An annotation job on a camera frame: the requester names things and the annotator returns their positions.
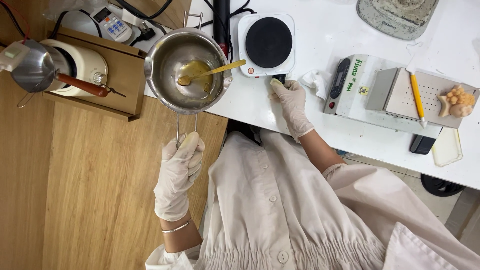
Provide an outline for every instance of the screen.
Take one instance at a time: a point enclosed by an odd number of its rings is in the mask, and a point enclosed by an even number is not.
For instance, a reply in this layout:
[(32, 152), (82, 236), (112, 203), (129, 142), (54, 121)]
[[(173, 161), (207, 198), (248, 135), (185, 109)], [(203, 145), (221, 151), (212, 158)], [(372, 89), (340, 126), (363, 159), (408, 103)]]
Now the screen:
[(98, 22), (98, 23), (101, 23), (103, 20), (105, 20), (105, 18), (107, 18), (110, 14), (112, 14), (110, 12), (110, 10), (108, 10), (107, 8), (104, 8), (102, 9), (99, 13), (97, 13), (95, 16), (93, 16), (93, 18)]
[(342, 81), (343, 72), (344, 72), (344, 71), (340, 72), (340, 73), (338, 74), (338, 76), (336, 77), (335, 87), (338, 87), (338, 86), (340, 85), (340, 82)]

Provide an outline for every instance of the white glove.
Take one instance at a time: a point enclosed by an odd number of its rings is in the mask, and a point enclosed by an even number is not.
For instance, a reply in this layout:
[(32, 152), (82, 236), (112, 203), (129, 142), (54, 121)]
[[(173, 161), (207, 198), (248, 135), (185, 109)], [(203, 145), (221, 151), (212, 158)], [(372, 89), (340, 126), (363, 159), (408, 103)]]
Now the white glove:
[(177, 150), (174, 138), (162, 149), (162, 166), (154, 189), (155, 213), (166, 221), (178, 221), (187, 214), (187, 190), (200, 175), (205, 150), (196, 132), (182, 134), (179, 143)]
[(279, 80), (272, 79), (270, 84), (280, 98), (290, 135), (298, 143), (299, 137), (314, 129), (305, 115), (305, 89), (297, 81), (286, 81), (284, 86)]

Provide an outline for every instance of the shirt sleeve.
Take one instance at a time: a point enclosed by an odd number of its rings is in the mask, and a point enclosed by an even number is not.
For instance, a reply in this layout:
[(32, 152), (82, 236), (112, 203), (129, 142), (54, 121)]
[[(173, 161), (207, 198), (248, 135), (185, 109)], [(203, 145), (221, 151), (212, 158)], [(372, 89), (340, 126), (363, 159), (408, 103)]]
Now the shirt sleeve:
[(336, 195), (387, 246), (397, 222), (458, 269), (475, 269), (480, 257), (461, 244), (411, 191), (385, 168), (334, 165), (324, 177)]
[(146, 270), (193, 270), (201, 245), (178, 253), (168, 253), (165, 245), (157, 247), (145, 262)]

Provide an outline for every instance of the black burner plate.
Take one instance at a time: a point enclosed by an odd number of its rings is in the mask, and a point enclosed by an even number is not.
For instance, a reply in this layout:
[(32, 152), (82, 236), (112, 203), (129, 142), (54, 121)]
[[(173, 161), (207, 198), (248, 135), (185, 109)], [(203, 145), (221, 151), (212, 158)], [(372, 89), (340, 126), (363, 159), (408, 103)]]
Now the black burner plate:
[(281, 65), (292, 51), (292, 34), (281, 20), (267, 17), (256, 21), (245, 40), (251, 61), (263, 68)]

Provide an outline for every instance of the white desk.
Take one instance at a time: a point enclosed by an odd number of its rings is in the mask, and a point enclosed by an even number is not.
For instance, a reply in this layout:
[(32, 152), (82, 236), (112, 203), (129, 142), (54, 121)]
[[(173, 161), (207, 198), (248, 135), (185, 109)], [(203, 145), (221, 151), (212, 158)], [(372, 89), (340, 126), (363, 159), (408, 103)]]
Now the white desk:
[[(231, 10), (245, 1), (231, 0)], [(417, 62), (418, 68), (480, 87), (479, 55), (472, 45), (472, 41), (480, 37), (480, 2), (477, 0), (441, 0), (427, 31), (416, 41), (402, 41), (373, 29), (358, 17), (356, 4), (337, 5), (328, 0), (252, 0), (248, 8), (258, 13), (285, 12), (294, 18), (298, 61), (292, 79), (299, 79), (312, 69), (333, 73), (341, 58), (356, 53), (408, 64), (412, 56), (407, 45), (422, 41), (430, 47)], [(204, 13), (204, 22), (213, 17), (203, 0), (193, 0), (190, 13), (200, 12)], [(236, 29), (242, 16), (230, 20), (234, 60), (239, 60)], [(198, 18), (190, 18), (188, 26), (197, 25)], [(212, 33), (211, 26), (202, 30)], [(155, 42), (156, 38), (139, 42), (136, 47), (148, 51)], [(280, 105), (268, 99), (271, 78), (248, 78), (238, 69), (232, 73), (232, 85), (208, 112), (288, 134)], [(479, 109), (466, 117), (459, 129), (463, 159), (439, 168), (431, 154), (409, 152), (413, 135), (323, 114), (324, 101), (316, 97), (312, 89), (306, 90), (307, 117), (331, 147), (480, 189)], [(153, 96), (148, 86), (145, 94)]]

